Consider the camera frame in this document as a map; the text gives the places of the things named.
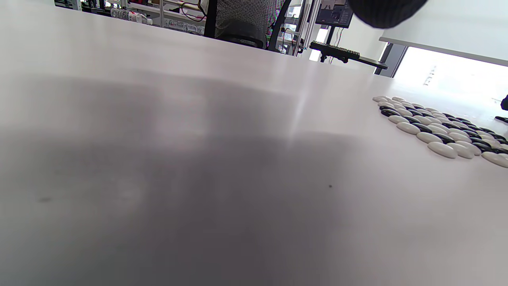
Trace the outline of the person's left hand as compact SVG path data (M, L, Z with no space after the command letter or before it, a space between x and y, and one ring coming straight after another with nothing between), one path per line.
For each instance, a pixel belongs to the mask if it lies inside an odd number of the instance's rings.
M408 20L427 3L426 0L349 0L353 13L376 29L390 29Z

